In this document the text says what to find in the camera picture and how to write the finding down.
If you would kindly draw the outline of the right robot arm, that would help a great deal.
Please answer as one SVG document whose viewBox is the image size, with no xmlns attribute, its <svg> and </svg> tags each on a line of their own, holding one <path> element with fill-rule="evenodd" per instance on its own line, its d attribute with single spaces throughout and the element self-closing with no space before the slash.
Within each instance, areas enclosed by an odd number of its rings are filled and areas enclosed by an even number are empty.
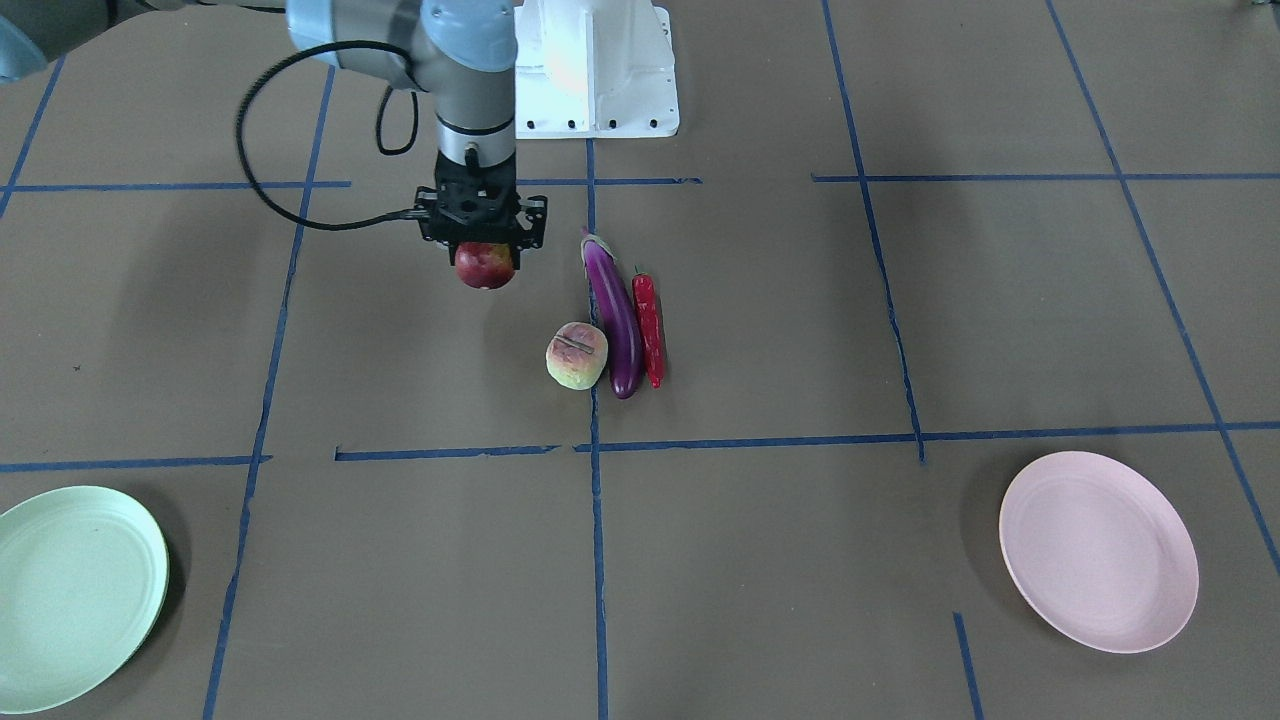
<svg viewBox="0 0 1280 720">
<path fill-rule="evenodd" d="M 516 272 L 540 249 L 547 200 L 524 199 L 516 172 L 515 6 L 508 1 L 244 1 L 250 12 L 280 15 L 294 54 L 260 76 L 236 115 L 236 152 L 250 188 L 279 215 L 250 165 L 244 124 L 266 85 L 296 63 L 317 59 L 380 79 L 388 92 L 428 94 L 434 101 L 436 160 L 431 186 L 412 208 L 325 231 L 415 222 L 460 273 Z"/>
</svg>

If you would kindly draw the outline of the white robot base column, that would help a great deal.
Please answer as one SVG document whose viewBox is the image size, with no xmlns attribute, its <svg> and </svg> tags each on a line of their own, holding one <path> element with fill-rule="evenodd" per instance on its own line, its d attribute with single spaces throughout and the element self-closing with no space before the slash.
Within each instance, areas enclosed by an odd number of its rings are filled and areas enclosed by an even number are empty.
<svg viewBox="0 0 1280 720">
<path fill-rule="evenodd" d="M 653 1 L 522 1 L 520 140 L 666 138 L 681 114 L 671 14 Z"/>
</svg>

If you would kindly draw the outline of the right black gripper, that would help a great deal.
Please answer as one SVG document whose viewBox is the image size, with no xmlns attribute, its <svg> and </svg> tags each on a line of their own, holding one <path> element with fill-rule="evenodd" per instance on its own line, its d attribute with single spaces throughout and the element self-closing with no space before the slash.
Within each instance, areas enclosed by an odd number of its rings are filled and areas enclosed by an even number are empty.
<svg viewBox="0 0 1280 720">
<path fill-rule="evenodd" d="M 548 199 L 518 193 L 515 158 L 481 167 L 472 152 L 462 161 L 438 152 L 433 179 L 416 191 L 413 219 L 422 238 L 448 249 L 451 260 L 465 243 L 499 245 L 520 270 L 522 252 L 543 246 Z"/>
</svg>

